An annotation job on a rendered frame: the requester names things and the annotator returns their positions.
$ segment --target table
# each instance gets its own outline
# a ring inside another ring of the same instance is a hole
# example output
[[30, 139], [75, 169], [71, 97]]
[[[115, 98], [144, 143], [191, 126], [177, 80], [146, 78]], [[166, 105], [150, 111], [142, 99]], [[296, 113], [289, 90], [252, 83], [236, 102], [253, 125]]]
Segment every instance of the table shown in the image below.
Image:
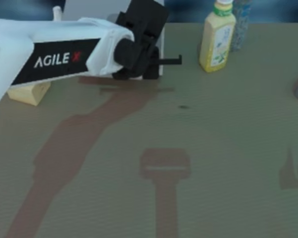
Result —
[[2, 100], [0, 238], [298, 238], [298, 24], [251, 25], [212, 74], [201, 32], [167, 26], [183, 65], [158, 85], [71, 78], [36, 108]]

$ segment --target blue patterned bottle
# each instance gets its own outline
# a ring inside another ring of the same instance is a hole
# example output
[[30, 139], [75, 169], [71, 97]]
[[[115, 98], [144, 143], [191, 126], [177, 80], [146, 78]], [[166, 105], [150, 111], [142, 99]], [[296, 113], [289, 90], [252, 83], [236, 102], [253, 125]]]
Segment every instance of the blue patterned bottle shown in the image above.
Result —
[[241, 49], [248, 29], [249, 14], [252, 0], [234, 0], [233, 15], [236, 17], [235, 31], [233, 34], [230, 51]]

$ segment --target wooden block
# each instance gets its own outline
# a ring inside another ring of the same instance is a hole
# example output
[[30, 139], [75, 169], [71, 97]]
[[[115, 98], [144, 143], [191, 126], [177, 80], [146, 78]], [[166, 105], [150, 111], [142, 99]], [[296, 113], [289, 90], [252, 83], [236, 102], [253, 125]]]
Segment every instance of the wooden block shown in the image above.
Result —
[[10, 99], [37, 106], [51, 86], [51, 82], [12, 88], [7, 91]]

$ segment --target green bottle neck ring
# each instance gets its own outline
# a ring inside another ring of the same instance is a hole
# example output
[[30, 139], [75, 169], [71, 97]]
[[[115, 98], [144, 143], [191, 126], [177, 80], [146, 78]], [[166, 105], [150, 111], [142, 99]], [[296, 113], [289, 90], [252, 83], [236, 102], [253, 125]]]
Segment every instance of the green bottle neck ring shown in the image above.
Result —
[[216, 6], [214, 6], [213, 12], [215, 15], [221, 16], [221, 17], [230, 16], [232, 14], [232, 7], [228, 10], [221, 10], [221, 9], [217, 8]]

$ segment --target robotic arm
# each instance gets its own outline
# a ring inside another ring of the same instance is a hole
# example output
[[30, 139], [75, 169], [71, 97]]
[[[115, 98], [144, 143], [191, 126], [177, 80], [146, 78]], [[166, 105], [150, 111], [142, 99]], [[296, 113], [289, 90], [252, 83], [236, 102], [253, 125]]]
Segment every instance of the robotic arm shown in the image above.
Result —
[[108, 74], [158, 79], [159, 65], [182, 64], [181, 56], [159, 59], [156, 43], [168, 11], [154, 0], [131, 0], [116, 24], [55, 16], [56, 21], [0, 19], [0, 100], [10, 87]]

